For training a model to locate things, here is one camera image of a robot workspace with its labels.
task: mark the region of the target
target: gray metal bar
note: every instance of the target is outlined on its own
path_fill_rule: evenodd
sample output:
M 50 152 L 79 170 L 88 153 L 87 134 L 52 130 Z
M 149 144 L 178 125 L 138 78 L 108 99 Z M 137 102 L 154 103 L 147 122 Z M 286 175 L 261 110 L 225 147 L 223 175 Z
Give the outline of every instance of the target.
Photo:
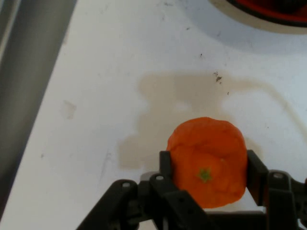
M 23 0 L 19 6 L 0 65 L 0 217 L 75 3 Z

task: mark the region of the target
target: metal screw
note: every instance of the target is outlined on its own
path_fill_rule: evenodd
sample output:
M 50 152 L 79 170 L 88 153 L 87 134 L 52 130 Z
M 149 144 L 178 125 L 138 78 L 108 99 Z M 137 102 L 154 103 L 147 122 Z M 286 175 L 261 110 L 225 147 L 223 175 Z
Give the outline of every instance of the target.
M 122 186 L 123 188 L 128 188 L 128 187 L 130 187 L 130 183 L 125 182 L 125 183 L 123 183 L 121 186 Z
M 156 178 L 156 180 L 158 180 L 158 181 L 161 181 L 161 180 L 163 180 L 163 179 L 164 179 L 164 177 L 163 177 L 163 176 L 156 176 L 155 178 Z
M 282 179 L 283 178 L 283 174 L 276 172 L 273 174 L 273 177 L 275 177 L 276 179 Z

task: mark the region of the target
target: black rim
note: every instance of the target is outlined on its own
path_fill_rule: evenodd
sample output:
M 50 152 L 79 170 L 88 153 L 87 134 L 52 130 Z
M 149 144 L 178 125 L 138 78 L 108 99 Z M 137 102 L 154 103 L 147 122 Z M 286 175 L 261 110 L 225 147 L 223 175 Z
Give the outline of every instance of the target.
M 278 18 L 273 18 L 267 15 L 263 15 L 260 12 L 253 11 L 250 8 L 238 3 L 236 0 L 227 0 L 229 3 L 234 5 L 235 7 L 243 10 L 244 12 L 251 14 L 257 18 L 261 18 L 264 20 L 267 20 L 272 23 L 277 23 L 277 24 L 282 24 L 282 25 L 289 25 L 289 26 L 296 26 L 296 27 L 307 27 L 307 22 L 298 22 L 298 21 L 288 21 L 288 20 L 283 20 L 283 19 L 278 19 Z

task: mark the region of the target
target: red bowl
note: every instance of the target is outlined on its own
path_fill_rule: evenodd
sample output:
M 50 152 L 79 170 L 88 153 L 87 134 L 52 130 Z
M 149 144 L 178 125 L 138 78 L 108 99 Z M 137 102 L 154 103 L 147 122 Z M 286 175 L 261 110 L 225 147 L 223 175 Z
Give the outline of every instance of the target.
M 307 5 L 294 13 L 278 11 L 274 0 L 227 0 L 239 9 L 258 18 L 284 25 L 307 27 Z

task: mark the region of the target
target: white table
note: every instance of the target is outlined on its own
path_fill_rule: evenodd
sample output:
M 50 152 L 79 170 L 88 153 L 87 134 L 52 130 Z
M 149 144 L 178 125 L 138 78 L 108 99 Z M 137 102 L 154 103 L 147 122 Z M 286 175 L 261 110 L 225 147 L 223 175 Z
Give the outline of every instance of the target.
M 269 169 L 304 181 L 305 34 L 222 0 L 79 0 L 0 229 L 75 229 L 200 116 L 232 122 Z M 219 210 L 256 208 L 246 193 Z

